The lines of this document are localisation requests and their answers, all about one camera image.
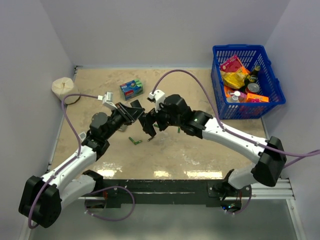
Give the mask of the black remote control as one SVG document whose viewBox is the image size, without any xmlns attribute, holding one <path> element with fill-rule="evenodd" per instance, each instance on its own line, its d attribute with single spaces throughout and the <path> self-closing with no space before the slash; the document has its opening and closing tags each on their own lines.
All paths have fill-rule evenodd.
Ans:
<svg viewBox="0 0 320 240">
<path fill-rule="evenodd" d="M 143 112 L 138 120 L 142 126 L 142 130 L 146 134 L 150 135 L 148 141 L 152 140 L 157 134 L 153 126 L 153 124 L 156 122 L 155 108 L 152 108 L 148 113 Z"/>
</svg>

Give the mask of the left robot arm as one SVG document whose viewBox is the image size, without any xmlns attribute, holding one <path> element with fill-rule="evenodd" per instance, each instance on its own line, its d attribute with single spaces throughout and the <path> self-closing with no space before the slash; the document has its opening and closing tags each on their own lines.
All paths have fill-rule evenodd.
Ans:
<svg viewBox="0 0 320 240">
<path fill-rule="evenodd" d="M 110 146 L 109 138 L 120 127 L 135 123 L 145 109 L 138 100 L 129 106 L 116 103 L 111 115 L 92 116 L 85 138 L 63 163 L 42 176 L 31 176 L 25 183 L 18 211 L 28 219 L 28 227 L 50 227 L 62 210 L 84 195 L 99 196 L 109 190 L 103 176 L 87 167 L 99 160 Z"/>
</svg>

